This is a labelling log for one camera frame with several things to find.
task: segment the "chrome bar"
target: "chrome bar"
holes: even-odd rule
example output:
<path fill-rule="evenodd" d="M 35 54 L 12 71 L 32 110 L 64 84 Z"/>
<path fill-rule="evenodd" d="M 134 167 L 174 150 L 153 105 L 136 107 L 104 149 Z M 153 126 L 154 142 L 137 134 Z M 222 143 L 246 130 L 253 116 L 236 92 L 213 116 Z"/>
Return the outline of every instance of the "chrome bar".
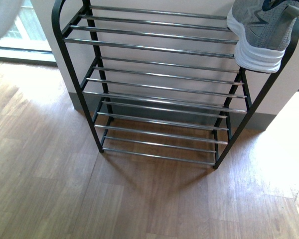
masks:
<path fill-rule="evenodd" d="M 213 127 L 213 126 L 174 122 L 174 121 L 159 120 L 159 119 L 149 119 L 149 118 L 135 117 L 135 116 L 124 116 L 124 115 L 108 114 L 108 113 L 102 113 L 102 112 L 98 112 L 97 114 L 102 115 L 102 116 L 113 117 L 115 119 L 133 120 L 133 121 L 141 121 L 141 122 L 147 122 L 147 123 L 157 123 L 157 124 L 172 125 L 172 126 L 178 126 L 178 127 L 188 127 L 188 128 L 196 128 L 196 129 L 203 129 L 203 130 L 228 130 L 227 128 L 218 128 L 218 127 Z"/>
<path fill-rule="evenodd" d="M 97 67 L 97 66 L 93 68 L 99 71 L 110 71 L 110 72 L 119 72 L 119 73 L 136 74 L 136 75 L 144 75 L 144 76 L 157 76 L 157 77 L 166 77 L 166 78 L 174 78 L 174 79 L 182 79 L 182 80 L 190 80 L 190 81 L 201 81 L 201 82 L 227 84 L 227 85 L 235 85 L 235 86 L 241 86 L 244 84 L 241 82 L 234 82 L 234 81 L 213 80 L 213 79 L 190 77 L 190 76 L 166 75 L 166 74 L 141 72 L 141 71 L 127 71 L 127 70 L 119 70 L 119 69 Z"/>
<path fill-rule="evenodd" d="M 102 103 L 106 105 L 113 105 L 113 106 L 132 107 L 132 108 L 140 108 L 140 109 L 148 109 L 148 110 L 156 110 L 156 111 L 177 112 L 177 113 L 185 113 L 185 114 L 197 115 L 197 116 L 215 117 L 221 119 L 226 118 L 226 116 L 221 116 L 221 115 L 206 114 L 206 113 L 191 112 L 191 111 L 181 111 L 181 110 L 170 110 L 165 108 L 140 106 L 140 105 L 125 104 L 125 103 L 116 103 L 116 102 L 107 102 L 107 101 L 102 101 Z"/>
<path fill-rule="evenodd" d="M 121 58 L 112 58 L 112 57 L 104 57 L 101 56 L 102 60 L 108 61 L 122 61 L 122 62 L 131 62 L 131 63 L 141 63 L 141 64 L 151 64 L 151 65 L 160 65 L 160 66 L 172 66 L 172 67 L 181 67 L 181 68 L 189 68 L 189 69 L 197 69 L 197 70 L 206 70 L 206 71 L 218 71 L 218 72 L 228 72 L 238 74 L 238 70 L 226 70 L 220 68 L 212 68 L 212 67 L 200 67 L 200 66 L 190 66 L 190 65 L 178 65 L 178 64 L 170 64 L 163 62 L 152 62 L 152 61 L 139 61 L 139 60 L 130 60 L 130 59 L 121 59 Z"/>
<path fill-rule="evenodd" d="M 206 149 L 200 149 L 200 148 L 189 148 L 189 147 L 175 146 L 175 145 L 162 144 L 162 143 L 144 142 L 144 141 L 137 141 L 137 140 L 131 140 L 131 139 L 126 139 L 126 138 L 115 138 L 115 137 L 108 137 L 108 136 L 105 136 L 104 138 L 111 139 L 111 140 L 117 140 L 117 141 L 123 141 L 123 142 L 130 142 L 130 143 L 140 143 L 140 144 L 147 144 L 147 145 L 154 145 L 154 146 L 163 146 L 163 147 L 168 147 L 168 148 L 178 148 L 178 149 L 199 151 L 199 152 L 205 152 L 205 153 L 216 153 L 216 151 L 213 151 L 213 150 L 206 150 Z"/>
<path fill-rule="evenodd" d="M 160 14 L 160 15 L 169 15 L 169 16 L 197 17 L 197 18 L 206 18 L 206 19 L 214 19 L 214 20 L 226 20 L 225 16 L 215 16 L 215 15 L 175 12 L 175 11 L 160 11 L 160 10 L 135 9 L 135 8 L 112 7 L 112 6 L 94 6 L 94 5 L 91 5 L 90 9 L 136 12 L 136 13 L 146 13 L 146 14 Z"/>
<path fill-rule="evenodd" d="M 139 156 L 147 156 L 147 157 L 153 157 L 153 158 L 164 158 L 164 159 L 170 159 L 170 160 L 187 162 L 187 163 L 199 163 L 199 164 L 215 166 L 215 163 L 201 162 L 201 161 L 188 160 L 188 159 L 182 159 L 182 158 L 164 157 L 164 156 L 144 154 L 144 153 L 135 153 L 135 152 L 130 152 L 130 151 L 118 150 L 118 149 L 110 149 L 110 148 L 103 148 L 103 149 L 105 151 L 113 151 L 113 152 L 117 152 L 117 153 L 127 153 L 127 154 L 139 155 Z"/>
<path fill-rule="evenodd" d="M 124 96 L 123 94 L 117 95 L 117 94 L 107 94 L 107 93 L 96 93 L 96 92 L 87 92 L 84 91 L 85 94 L 90 95 L 97 95 L 97 96 L 104 96 L 114 99 L 123 99 L 123 100 L 131 100 L 131 101 L 140 101 L 140 102 L 150 102 L 150 103 L 156 103 L 156 104 L 165 104 L 170 106 L 185 106 L 185 107 L 193 107 L 203 110 L 211 110 L 211 111 L 222 111 L 222 112 L 232 112 L 232 113 L 240 113 L 240 114 L 246 114 L 247 111 L 244 110 L 237 110 L 237 109 L 231 109 L 231 108 L 225 108 L 225 107 L 216 107 L 216 106 L 209 106 L 209 105 L 200 105 L 200 104 L 193 104 L 193 103 L 175 103 L 170 101 L 162 101 L 162 100 L 153 100 L 146 97 L 133 97 L 133 96 Z"/>
<path fill-rule="evenodd" d="M 183 88 L 152 86 L 152 85 L 134 84 L 134 83 L 117 82 L 117 81 L 109 81 L 109 80 L 100 80 L 100 79 L 93 79 L 93 78 L 87 78 L 87 80 L 92 81 L 92 82 L 101 82 L 101 83 L 121 85 L 121 86 L 142 87 L 142 88 L 177 91 L 177 92 L 187 92 L 187 93 L 193 93 L 193 94 L 202 94 L 202 95 L 220 96 L 220 97 L 229 97 L 229 98 L 238 98 L 238 99 L 246 98 L 246 96 L 240 96 L 240 95 L 232 95 L 232 94 L 209 92 L 209 91 L 197 91 L 197 90 L 189 90 L 189 89 L 183 89 Z"/>
<path fill-rule="evenodd" d="M 178 40 L 213 42 L 213 43 L 231 44 L 231 45 L 236 45 L 238 42 L 237 40 L 216 39 L 216 38 L 206 38 L 206 37 L 197 37 L 197 36 L 168 35 L 168 34 L 160 34 L 160 33 L 152 33 L 152 32 L 140 32 L 140 31 L 125 31 L 125 30 L 116 30 L 116 29 L 107 29 L 107 28 L 98 28 L 98 27 L 89 27 L 89 26 L 72 25 L 71 28 L 73 30 L 90 31 L 90 32 L 105 32 L 105 33 L 134 35 L 134 36 L 161 37 L 161 38 L 171 38 L 171 39 L 178 39 Z"/>
<path fill-rule="evenodd" d="M 132 45 L 132 44 L 125 44 L 125 43 L 73 39 L 73 38 L 68 38 L 68 37 L 64 38 L 64 41 L 68 42 L 68 43 L 78 43 L 78 44 L 87 44 L 87 45 L 95 45 L 95 46 L 108 46 L 108 47 L 135 49 L 135 50 L 159 51 L 159 52 L 186 54 L 186 55 L 234 59 L 234 54 L 227 54 L 227 53 L 179 50 L 179 49 L 170 49 L 170 48 L 155 47 L 155 46 L 141 46 L 141 45 Z"/>
<path fill-rule="evenodd" d="M 203 26 L 203 25 L 193 25 L 193 24 L 147 21 L 147 20 L 124 19 L 124 18 L 101 17 L 101 16 L 88 16 L 88 15 L 80 15 L 80 17 L 82 19 L 96 20 L 96 21 L 113 21 L 113 22 L 124 22 L 124 23 L 142 24 L 142 25 L 171 26 L 171 27 L 191 28 L 191 29 L 200 29 L 200 30 L 231 32 L 229 28 L 219 27 L 219 26 Z"/>
<path fill-rule="evenodd" d="M 155 99 L 155 100 L 158 100 L 158 101 L 161 101 L 161 100 L 163 100 L 163 101 L 176 101 L 176 102 L 190 103 L 190 104 L 196 104 L 196 105 L 224 107 L 223 104 L 213 104 L 213 103 L 210 103 L 210 102 L 206 103 L 206 102 L 199 102 L 199 101 L 185 101 L 185 100 L 180 100 L 180 99 L 175 99 L 175 98 L 131 95 L 131 94 L 126 94 L 126 93 L 110 92 L 110 91 L 108 93 L 116 94 L 116 95 L 122 95 L 122 96 L 128 96 L 128 97 L 149 98 L 149 99 Z"/>
<path fill-rule="evenodd" d="M 156 135 L 156 136 L 164 136 L 164 137 L 170 137 L 170 138 L 181 138 L 181 139 L 196 140 L 196 141 L 207 142 L 207 143 L 218 143 L 218 144 L 225 144 L 225 145 L 228 144 L 225 141 L 218 141 L 218 140 L 208 139 L 208 138 L 197 138 L 197 137 L 183 136 L 183 135 L 177 135 L 177 134 L 158 133 L 158 132 L 137 130 L 137 129 L 131 129 L 131 128 L 103 126 L 103 125 L 97 125 L 97 124 L 95 124 L 94 126 L 95 127 L 99 127 L 99 128 L 112 129 L 112 130 L 118 130 L 118 131 L 124 131 L 124 132 L 144 133 L 144 134 L 150 134 L 150 135 Z"/>

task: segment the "window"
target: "window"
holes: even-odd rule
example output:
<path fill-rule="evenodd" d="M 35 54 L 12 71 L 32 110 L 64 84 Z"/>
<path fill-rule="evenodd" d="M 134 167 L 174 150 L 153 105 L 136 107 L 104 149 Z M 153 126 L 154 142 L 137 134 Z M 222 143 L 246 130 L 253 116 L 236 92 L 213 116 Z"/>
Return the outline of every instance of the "window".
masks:
<path fill-rule="evenodd" d="M 0 58 L 55 62 L 30 0 L 25 0 L 11 29 L 0 39 Z"/>

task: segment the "shoe mesh upper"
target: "shoe mesh upper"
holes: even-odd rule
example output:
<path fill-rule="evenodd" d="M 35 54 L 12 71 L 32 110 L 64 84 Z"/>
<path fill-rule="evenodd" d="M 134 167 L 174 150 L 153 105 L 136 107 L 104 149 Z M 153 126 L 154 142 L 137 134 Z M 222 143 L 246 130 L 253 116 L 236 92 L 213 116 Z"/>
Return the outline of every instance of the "shoe mesh upper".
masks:
<path fill-rule="evenodd" d="M 264 0 L 236 0 L 232 8 L 233 16 L 244 25 L 246 39 L 250 45 L 278 51 L 285 50 L 290 43 L 296 18 L 290 16 L 290 22 L 286 27 L 286 24 L 282 26 L 280 23 L 281 16 L 289 5 L 299 8 L 299 1 L 286 0 L 268 11 L 262 10 L 263 3 Z"/>

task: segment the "white shoe sole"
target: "white shoe sole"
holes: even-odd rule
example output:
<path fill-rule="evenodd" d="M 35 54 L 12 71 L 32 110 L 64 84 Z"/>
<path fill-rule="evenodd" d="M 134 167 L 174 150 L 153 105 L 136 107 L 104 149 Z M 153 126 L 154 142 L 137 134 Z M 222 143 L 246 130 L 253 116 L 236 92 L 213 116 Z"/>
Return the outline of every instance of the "white shoe sole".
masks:
<path fill-rule="evenodd" d="M 279 70 L 285 51 L 250 45 L 246 39 L 245 27 L 234 18 L 232 9 L 227 16 L 227 25 L 239 37 L 235 48 L 235 60 L 239 66 L 265 73 L 274 73 Z"/>

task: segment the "white wall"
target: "white wall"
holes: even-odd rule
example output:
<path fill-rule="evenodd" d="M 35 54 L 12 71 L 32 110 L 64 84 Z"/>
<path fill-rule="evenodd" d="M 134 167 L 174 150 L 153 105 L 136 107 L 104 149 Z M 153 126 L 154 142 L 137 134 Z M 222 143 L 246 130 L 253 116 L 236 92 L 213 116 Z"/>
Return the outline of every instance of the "white wall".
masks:
<path fill-rule="evenodd" d="M 119 7 L 133 7 L 133 8 L 148 8 L 148 9 L 157 9 L 157 10 L 169 10 L 169 11 L 182 11 L 182 12 L 192 12 L 192 13 L 202 13 L 202 14 L 214 14 L 214 15 L 223 15 L 225 16 L 232 3 L 233 0 L 214 0 L 213 4 L 210 4 L 209 0 L 179 0 L 177 1 L 177 4 L 175 4 L 174 0 L 165 0 L 165 1 L 158 1 L 158 0 L 148 0 L 148 1 L 139 1 L 139 0 L 126 0 L 126 1 L 120 1 L 120 0 L 99 0 L 97 3 L 99 5 L 112 5 L 112 6 L 119 6 Z M 71 83 L 70 77 L 67 73 L 67 70 L 65 68 L 64 61 L 62 59 L 61 53 L 58 49 L 56 40 L 53 36 L 52 32 L 52 26 L 51 26 L 51 11 L 54 4 L 54 0 L 46 0 L 46 1 L 40 1 L 40 0 L 32 0 L 32 4 L 34 6 L 34 9 L 38 15 L 38 18 L 42 24 L 42 28 L 46 34 L 46 37 L 50 43 L 50 46 L 52 48 L 52 51 L 54 53 L 55 59 L 57 61 L 57 64 L 59 66 L 59 69 L 61 71 L 61 74 L 64 78 L 66 87 L 69 92 L 75 92 L 73 85 Z M 63 8 L 63 14 L 61 16 L 61 22 L 66 23 L 72 15 L 80 8 L 81 1 L 79 0 L 68 0 L 66 2 L 65 7 Z M 123 13 L 120 12 L 114 12 L 112 13 L 112 16 L 123 16 Z M 153 19 L 152 16 L 140 16 L 137 15 L 137 18 L 144 17 L 145 19 Z M 159 21 L 171 21 L 171 18 L 166 18 L 166 16 L 154 16 L 154 20 Z M 204 24 L 208 21 L 202 21 L 197 20 L 194 18 L 191 19 L 180 19 L 181 22 L 185 21 L 188 23 L 193 24 Z M 102 23 L 104 27 L 111 27 L 109 23 Z M 131 25 L 123 25 L 123 27 L 129 28 L 131 30 L 143 30 L 144 26 L 131 26 Z M 146 27 L 147 30 L 151 31 L 159 31 L 159 28 L 150 28 Z M 165 31 L 167 31 L 170 34 L 177 34 L 174 28 L 167 28 Z M 228 33 L 222 33 L 222 32 L 208 32 L 208 31 L 199 31 L 199 30 L 190 30 L 190 29 L 184 29 L 183 32 L 184 35 L 196 35 L 196 36 L 206 36 L 207 37 L 218 37 L 218 38 L 227 38 L 227 37 L 235 37 L 233 35 L 230 35 Z M 161 39 L 161 40 L 153 40 L 150 38 L 142 38 L 142 37 L 122 37 L 122 35 L 111 35 L 111 38 L 109 38 L 109 34 L 99 34 L 100 40 L 108 40 L 108 41 L 120 41 L 120 42 L 126 42 L 126 43 L 135 43 L 135 44 L 141 44 L 141 45 L 150 45 L 150 46 L 164 46 L 168 45 L 170 48 L 179 48 L 179 49 L 192 49 L 192 50 L 202 50 L 202 51 L 218 51 L 218 52 L 233 52 L 233 46 L 228 45 L 218 45 L 216 48 L 215 44 L 206 43 L 203 46 L 201 43 L 197 42 L 183 42 L 179 40 L 171 40 L 171 39 Z M 79 78 L 82 78 L 90 65 L 91 60 L 93 59 L 92 54 L 92 47 L 91 46 L 79 46 L 75 44 L 69 44 L 69 49 L 71 52 L 71 57 L 73 59 L 74 65 L 76 65 L 76 70 L 78 73 Z M 133 59 L 143 59 L 144 57 L 148 60 L 157 60 L 157 58 L 164 58 L 165 61 L 171 61 L 173 63 L 181 63 L 181 64 L 194 64 L 194 65 L 208 65 L 208 66 L 219 66 L 219 67 L 225 67 L 225 68 L 235 68 L 238 69 L 236 64 L 234 63 L 234 60 L 224 60 L 221 58 L 210 58 L 210 57 L 190 57 L 186 55 L 176 55 L 176 54 L 161 54 L 157 52 L 149 52 L 149 51 L 135 51 L 135 50 L 126 50 L 126 49 L 110 49 L 110 48 L 103 48 L 102 49 L 103 55 L 109 55 L 109 56 L 117 56 L 117 54 L 120 55 L 120 57 L 124 58 L 133 58 Z M 105 62 L 107 64 L 106 66 L 110 67 L 110 62 Z M 134 66 L 133 70 L 141 70 L 141 71 L 153 71 L 153 68 L 150 66 L 145 65 L 136 65 Z M 155 70 L 163 71 L 165 69 L 156 67 Z M 169 69 L 170 74 L 190 74 L 192 76 L 200 76 L 201 72 L 198 71 L 188 71 L 186 72 L 184 69 Z M 228 80 L 228 74 L 218 74 L 215 72 L 206 71 L 204 72 L 204 77 L 206 78 L 214 78 L 214 79 L 222 79 L 222 80 Z M 252 98 L 258 94 L 260 88 L 264 84 L 266 78 L 268 77 L 267 74 L 259 74 L 259 73 L 253 73 L 248 72 L 248 79 L 249 79 L 249 86 L 250 91 L 252 94 Z M 118 73 L 107 73 L 108 79 L 115 79 L 115 80 L 132 80 L 137 81 L 138 83 L 145 83 L 148 78 L 147 77 L 137 77 L 135 75 L 125 75 L 125 74 L 118 74 Z M 164 81 L 162 78 L 156 79 L 152 81 L 153 84 L 164 84 Z M 222 91 L 228 90 L 228 86 L 225 85 L 218 85 L 218 84 L 209 84 L 209 85 L 202 85 L 197 82 L 190 82 L 190 84 L 185 83 L 184 81 L 175 81 L 174 85 L 175 87 L 180 88 L 192 88 L 192 89 L 201 89 L 204 90 L 202 87 L 206 87 L 213 91 Z M 282 109 L 282 107 L 288 102 L 288 100 L 291 98 L 291 96 L 297 91 L 299 88 L 299 44 L 296 49 L 296 52 L 286 68 L 281 73 L 280 77 L 277 79 L 277 82 L 273 86 L 272 90 L 269 92 L 267 97 L 265 98 L 264 102 L 261 104 L 260 108 L 257 110 L 258 113 L 265 113 L 265 114 L 272 114 L 276 115 L 278 112 Z M 90 86 L 91 90 L 98 90 L 98 88 L 95 89 L 95 87 Z M 134 92 L 135 90 L 131 90 L 130 88 L 126 88 L 126 91 L 128 92 Z M 177 95 L 174 92 L 170 92 L 170 95 L 167 96 L 175 96 Z M 197 99 L 197 95 L 187 94 L 186 97 L 192 100 Z M 214 101 L 216 103 L 220 103 L 223 101 L 224 98 L 211 98 L 211 97 L 200 97 L 199 100 L 202 101 Z M 233 102 L 233 107 L 242 108 L 242 104 L 239 102 Z"/>

